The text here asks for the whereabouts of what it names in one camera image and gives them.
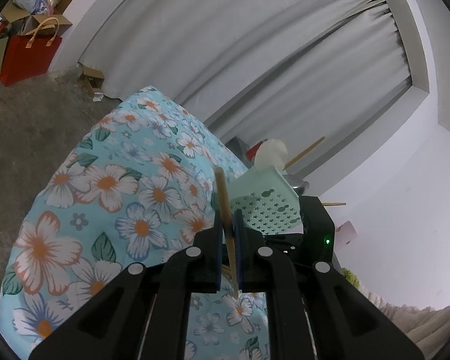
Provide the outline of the wooden chopstick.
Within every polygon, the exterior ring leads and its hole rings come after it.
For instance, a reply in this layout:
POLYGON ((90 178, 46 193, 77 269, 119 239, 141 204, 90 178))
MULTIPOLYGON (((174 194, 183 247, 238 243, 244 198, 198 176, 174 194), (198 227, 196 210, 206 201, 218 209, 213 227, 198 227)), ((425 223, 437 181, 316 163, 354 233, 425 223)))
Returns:
POLYGON ((334 206, 346 206, 346 202, 322 202, 322 205, 325 207, 334 207, 334 206))
POLYGON ((218 208, 223 224, 223 232, 225 236, 225 243, 233 282, 233 297, 238 300, 240 296, 236 266, 236 247, 233 232, 232 210, 227 193, 227 183, 224 170, 219 166, 216 166, 214 169, 214 176, 217 186, 218 208))

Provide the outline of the white spoon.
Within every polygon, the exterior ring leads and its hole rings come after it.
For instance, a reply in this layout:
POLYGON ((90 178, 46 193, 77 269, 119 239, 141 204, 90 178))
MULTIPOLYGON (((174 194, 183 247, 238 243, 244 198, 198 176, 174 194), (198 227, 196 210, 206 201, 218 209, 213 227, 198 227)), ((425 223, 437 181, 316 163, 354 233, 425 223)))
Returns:
POLYGON ((283 141, 268 139, 258 148, 254 160, 254 167, 257 172, 264 171, 271 166, 275 167, 279 172, 282 172, 288 157, 288 150, 283 141))

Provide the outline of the wooden utensil handle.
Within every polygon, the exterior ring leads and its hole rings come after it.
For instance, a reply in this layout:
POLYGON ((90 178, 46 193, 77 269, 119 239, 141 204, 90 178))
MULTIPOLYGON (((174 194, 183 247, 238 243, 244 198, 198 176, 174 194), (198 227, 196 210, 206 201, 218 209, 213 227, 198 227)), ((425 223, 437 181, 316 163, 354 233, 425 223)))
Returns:
POLYGON ((324 136, 321 136, 320 139, 318 139, 317 141, 315 141, 313 144, 311 144, 310 146, 308 146, 307 148, 305 148, 305 150, 303 150, 302 152, 300 152, 299 154, 297 154, 294 158, 292 158, 291 160, 289 160, 285 165, 284 165, 284 170, 288 170, 291 166, 293 166, 294 164, 296 164, 297 162, 299 162, 302 158, 305 157, 305 155, 308 155, 309 152, 311 152, 312 150, 314 150, 318 145, 320 145, 323 141, 325 140, 324 136))

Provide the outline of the green plastic utensil basket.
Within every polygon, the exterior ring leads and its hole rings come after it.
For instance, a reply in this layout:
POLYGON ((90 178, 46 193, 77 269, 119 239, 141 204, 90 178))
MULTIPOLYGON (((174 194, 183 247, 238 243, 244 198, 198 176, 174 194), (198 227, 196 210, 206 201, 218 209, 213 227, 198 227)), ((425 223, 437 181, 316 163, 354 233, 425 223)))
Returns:
POLYGON ((232 211, 241 210, 245 225, 265 235, 285 233, 301 222, 299 197, 274 166, 250 168, 227 191, 232 211))

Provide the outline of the floral blue tablecloth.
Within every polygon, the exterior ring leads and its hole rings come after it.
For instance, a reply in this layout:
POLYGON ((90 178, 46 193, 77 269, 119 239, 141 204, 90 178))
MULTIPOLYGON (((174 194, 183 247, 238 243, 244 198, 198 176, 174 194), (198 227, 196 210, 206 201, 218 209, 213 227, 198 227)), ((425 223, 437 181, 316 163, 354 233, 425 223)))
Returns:
POLYGON ((98 121, 22 222, 0 294, 0 334, 21 359, 132 263, 153 267, 214 220, 215 167, 245 165, 156 88, 98 121))

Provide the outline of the red thermos bottle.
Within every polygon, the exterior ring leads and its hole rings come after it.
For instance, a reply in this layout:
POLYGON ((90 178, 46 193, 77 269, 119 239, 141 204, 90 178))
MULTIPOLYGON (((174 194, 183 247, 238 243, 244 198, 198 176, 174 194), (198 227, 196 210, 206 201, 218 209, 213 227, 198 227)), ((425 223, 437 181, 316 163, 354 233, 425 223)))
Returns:
POLYGON ((252 161, 256 157, 258 149, 264 142, 265 142, 265 140, 261 140, 256 145, 254 145, 253 147, 251 147, 247 150, 246 157, 248 160, 252 161))

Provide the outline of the dark grey cabinet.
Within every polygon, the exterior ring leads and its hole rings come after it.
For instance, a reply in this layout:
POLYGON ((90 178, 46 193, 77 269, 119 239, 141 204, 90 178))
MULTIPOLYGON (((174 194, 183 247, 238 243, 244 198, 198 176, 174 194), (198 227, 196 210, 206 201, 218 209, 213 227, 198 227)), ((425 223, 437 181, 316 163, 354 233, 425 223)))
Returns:
POLYGON ((239 137, 234 136, 225 146, 247 167, 251 168, 253 163, 248 159, 246 153, 249 147, 239 137))

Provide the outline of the grey curtain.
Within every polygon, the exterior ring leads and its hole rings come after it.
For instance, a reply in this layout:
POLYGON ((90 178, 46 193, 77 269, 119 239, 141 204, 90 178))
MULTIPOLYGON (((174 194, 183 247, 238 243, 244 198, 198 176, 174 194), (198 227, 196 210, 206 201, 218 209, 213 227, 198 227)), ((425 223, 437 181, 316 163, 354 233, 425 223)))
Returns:
POLYGON ((411 86, 384 0, 125 0, 81 56, 125 99, 154 86, 217 137, 283 141, 307 176, 411 86))

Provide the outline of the small cardboard box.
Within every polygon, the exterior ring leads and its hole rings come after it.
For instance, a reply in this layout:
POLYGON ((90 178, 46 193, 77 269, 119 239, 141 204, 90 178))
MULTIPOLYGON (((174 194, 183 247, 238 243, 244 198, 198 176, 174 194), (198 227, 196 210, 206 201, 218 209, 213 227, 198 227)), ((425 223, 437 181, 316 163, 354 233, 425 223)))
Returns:
POLYGON ((101 90, 105 81, 104 74, 90 67, 81 65, 81 71, 79 75, 79 83, 88 91, 91 95, 93 102, 101 102, 104 94, 101 90))

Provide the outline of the red gift bag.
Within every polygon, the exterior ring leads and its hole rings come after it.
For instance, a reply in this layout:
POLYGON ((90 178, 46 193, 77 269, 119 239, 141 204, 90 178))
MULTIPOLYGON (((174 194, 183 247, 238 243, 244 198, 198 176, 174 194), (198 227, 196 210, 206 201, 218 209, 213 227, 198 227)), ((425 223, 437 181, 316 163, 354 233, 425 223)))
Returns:
POLYGON ((51 16, 29 33, 11 36, 1 66, 1 83, 11 86, 45 74, 62 43, 59 29, 58 18, 51 16))

